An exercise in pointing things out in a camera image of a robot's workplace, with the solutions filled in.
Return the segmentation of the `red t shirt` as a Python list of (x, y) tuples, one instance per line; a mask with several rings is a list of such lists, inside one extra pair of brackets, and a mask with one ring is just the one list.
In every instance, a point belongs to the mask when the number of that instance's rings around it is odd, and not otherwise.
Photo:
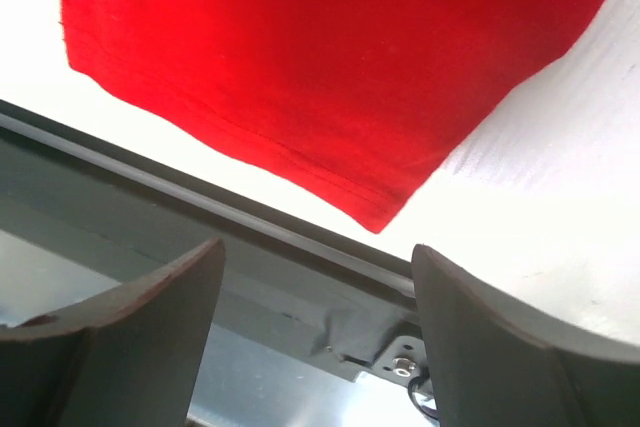
[(69, 65), (382, 231), (605, 0), (61, 0)]

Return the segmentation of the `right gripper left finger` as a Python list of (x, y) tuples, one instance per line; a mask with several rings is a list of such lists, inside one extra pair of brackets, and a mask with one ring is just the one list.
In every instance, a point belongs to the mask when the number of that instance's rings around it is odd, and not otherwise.
[(224, 244), (212, 239), (134, 281), (2, 327), (2, 425), (185, 425), (224, 266)]

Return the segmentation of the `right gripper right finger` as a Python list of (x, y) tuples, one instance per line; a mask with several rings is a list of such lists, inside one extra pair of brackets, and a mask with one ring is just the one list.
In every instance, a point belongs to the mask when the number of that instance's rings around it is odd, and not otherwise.
[(545, 314), (430, 247), (415, 247), (411, 268), (441, 425), (638, 425), (638, 347)]

